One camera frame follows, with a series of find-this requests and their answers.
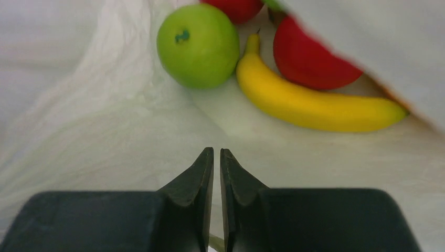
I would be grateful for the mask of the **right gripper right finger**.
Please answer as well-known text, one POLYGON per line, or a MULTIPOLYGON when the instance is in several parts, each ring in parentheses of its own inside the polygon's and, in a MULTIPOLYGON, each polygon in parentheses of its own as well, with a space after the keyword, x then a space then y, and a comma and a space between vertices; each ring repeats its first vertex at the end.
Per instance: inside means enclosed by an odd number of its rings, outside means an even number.
POLYGON ((270 188, 220 152, 226 251, 420 251, 400 207, 375 188, 270 188))

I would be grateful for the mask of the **green fake apple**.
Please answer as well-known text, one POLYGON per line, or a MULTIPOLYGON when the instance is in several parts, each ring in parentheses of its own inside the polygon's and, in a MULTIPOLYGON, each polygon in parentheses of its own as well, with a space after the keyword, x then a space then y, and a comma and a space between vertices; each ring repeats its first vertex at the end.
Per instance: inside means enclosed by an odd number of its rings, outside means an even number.
POLYGON ((185 5, 167 15, 156 44, 165 71, 180 85, 195 89, 222 85, 240 56, 235 26, 221 10, 205 3, 185 5))

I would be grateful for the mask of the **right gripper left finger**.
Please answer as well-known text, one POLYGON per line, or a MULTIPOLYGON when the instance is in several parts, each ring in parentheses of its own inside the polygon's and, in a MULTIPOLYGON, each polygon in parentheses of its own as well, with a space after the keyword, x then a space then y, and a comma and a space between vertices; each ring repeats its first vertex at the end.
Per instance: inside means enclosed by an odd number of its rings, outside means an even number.
POLYGON ((20 210, 1 251, 207 251, 214 150, 157 191, 46 191, 20 210))

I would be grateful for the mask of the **red fake apple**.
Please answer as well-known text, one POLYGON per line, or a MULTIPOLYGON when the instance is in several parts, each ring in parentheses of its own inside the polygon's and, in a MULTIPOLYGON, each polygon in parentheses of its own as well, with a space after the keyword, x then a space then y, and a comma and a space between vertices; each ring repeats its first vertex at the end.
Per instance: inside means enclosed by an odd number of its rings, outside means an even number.
POLYGON ((291 17, 285 17, 276 30, 273 56, 286 79, 312 89, 341 88, 363 74, 310 37, 291 17))

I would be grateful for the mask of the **pale green plastic bag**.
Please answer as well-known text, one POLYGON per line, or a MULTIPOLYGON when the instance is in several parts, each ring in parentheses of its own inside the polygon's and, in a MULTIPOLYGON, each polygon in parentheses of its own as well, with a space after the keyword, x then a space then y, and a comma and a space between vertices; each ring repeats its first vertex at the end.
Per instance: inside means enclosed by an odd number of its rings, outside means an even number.
POLYGON ((48 190, 156 190, 208 146, 271 187, 376 187, 444 251, 444 138, 414 117, 370 134, 302 129, 234 78, 178 85, 156 34, 186 1, 1 1, 1 235, 48 190))

